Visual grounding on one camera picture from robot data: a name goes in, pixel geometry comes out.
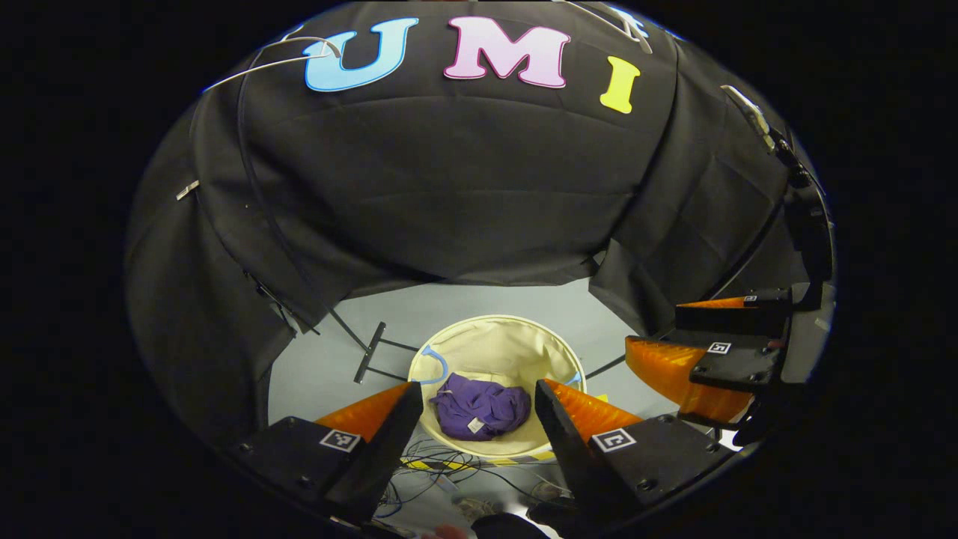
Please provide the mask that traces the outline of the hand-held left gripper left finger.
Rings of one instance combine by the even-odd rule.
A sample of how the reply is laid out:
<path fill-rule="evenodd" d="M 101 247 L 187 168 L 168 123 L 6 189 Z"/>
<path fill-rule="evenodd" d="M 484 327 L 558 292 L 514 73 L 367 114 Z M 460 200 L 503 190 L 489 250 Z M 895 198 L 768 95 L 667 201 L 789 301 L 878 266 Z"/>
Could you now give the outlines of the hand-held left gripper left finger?
<path fill-rule="evenodd" d="M 420 383 L 401 383 L 318 420 L 284 418 L 225 453 L 294 505 L 363 526 L 372 522 L 422 410 Z"/>

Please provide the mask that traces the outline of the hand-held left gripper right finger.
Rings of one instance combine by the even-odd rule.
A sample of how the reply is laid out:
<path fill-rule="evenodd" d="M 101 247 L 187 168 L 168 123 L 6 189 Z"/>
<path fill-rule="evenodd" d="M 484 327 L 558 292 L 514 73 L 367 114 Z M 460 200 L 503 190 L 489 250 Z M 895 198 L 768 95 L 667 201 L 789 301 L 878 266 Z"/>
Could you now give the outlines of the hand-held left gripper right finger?
<path fill-rule="evenodd" d="M 739 464 L 739 453 L 671 414 L 639 419 L 551 379 L 534 409 L 566 484 L 592 526 L 626 526 Z"/>

